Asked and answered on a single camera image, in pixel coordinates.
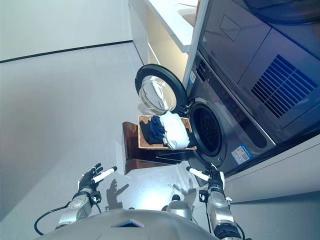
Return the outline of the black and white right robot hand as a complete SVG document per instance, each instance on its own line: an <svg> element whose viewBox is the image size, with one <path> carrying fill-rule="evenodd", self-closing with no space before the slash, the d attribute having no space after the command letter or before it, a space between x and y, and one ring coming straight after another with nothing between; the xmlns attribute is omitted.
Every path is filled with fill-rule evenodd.
<svg viewBox="0 0 320 240"><path fill-rule="evenodd" d="M203 181L208 183L208 190L211 192L219 192L221 194L225 194L225 176L222 171L219 171L217 167L211 163L209 168L207 169L207 174L203 173L200 170L192 168L190 166L186 167L186 170L196 177L202 179Z"/></svg>

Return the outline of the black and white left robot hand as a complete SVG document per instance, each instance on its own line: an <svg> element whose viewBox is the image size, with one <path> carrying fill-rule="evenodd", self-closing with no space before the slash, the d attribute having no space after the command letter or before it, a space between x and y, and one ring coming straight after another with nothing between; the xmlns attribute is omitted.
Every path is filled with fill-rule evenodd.
<svg viewBox="0 0 320 240"><path fill-rule="evenodd" d="M97 163L88 172L81 175L77 184L78 192L95 192L99 186L99 183L117 170L117 166L113 166L104 170L102 164Z"/></svg>

